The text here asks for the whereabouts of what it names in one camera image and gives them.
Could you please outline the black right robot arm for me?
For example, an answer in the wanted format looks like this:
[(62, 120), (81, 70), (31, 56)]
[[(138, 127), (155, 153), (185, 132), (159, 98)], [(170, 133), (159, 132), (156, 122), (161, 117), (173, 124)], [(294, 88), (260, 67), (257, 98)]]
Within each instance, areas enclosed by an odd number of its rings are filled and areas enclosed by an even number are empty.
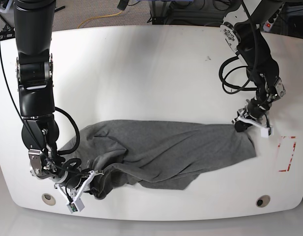
[(83, 145), (88, 130), (71, 124), (75, 138), (58, 150), (59, 127), (54, 113), (53, 57), (50, 53), (56, 2), (17, 0), (14, 2), (15, 37), (18, 50), (17, 81), (22, 140), (28, 149), (31, 172), (38, 179), (51, 178), (66, 190), (75, 189), (99, 197), (102, 171), (81, 168)]

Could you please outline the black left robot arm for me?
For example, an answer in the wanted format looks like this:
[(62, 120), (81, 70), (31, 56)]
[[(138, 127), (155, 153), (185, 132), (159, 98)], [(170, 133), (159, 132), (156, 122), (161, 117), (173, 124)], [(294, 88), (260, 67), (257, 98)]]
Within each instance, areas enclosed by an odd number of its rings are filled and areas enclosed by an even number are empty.
[[(244, 132), (260, 124), (272, 103), (285, 95), (278, 63), (273, 59), (259, 28), (283, 5), (282, 0), (234, 0), (225, 11), (220, 30), (235, 56), (220, 66), (219, 79), (222, 87), (233, 89), (232, 94), (240, 91), (255, 92), (255, 96), (237, 111), (237, 117), (232, 121), (237, 132)], [(223, 70), (235, 60), (243, 63), (247, 82), (253, 82), (253, 88), (247, 87), (247, 83), (235, 86), (226, 82)]]

